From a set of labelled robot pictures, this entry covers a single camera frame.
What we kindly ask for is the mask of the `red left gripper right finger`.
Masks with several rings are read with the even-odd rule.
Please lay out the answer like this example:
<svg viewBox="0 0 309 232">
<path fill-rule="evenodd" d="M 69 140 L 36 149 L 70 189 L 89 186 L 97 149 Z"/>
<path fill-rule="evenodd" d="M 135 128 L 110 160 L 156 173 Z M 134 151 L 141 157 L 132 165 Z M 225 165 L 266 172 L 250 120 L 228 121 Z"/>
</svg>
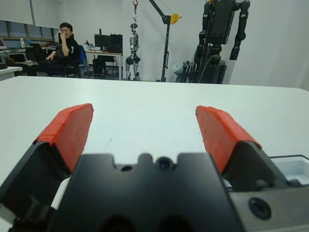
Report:
<svg viewBox="0 0 309 232">
<path fill-rule="evenodd" d="M 196 117 L 207 153 L 235 192 L 289 186 L 262 146 L 229 113 L 200 105 Z"/>
</svg>

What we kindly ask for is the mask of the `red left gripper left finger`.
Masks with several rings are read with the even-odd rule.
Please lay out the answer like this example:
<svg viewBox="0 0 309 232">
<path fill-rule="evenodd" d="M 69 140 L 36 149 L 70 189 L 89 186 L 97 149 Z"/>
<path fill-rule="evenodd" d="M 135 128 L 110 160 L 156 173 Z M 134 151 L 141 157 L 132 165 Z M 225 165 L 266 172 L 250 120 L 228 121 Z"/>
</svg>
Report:
<svg viewBox="0 0 309 232">
<path fill-rule="evenodd" d="M 93 113 L 90 103 L 66 108 L 39 134 L 0 187 L 1 218 L 51 206 L 84 151 Z"/>
</svg>

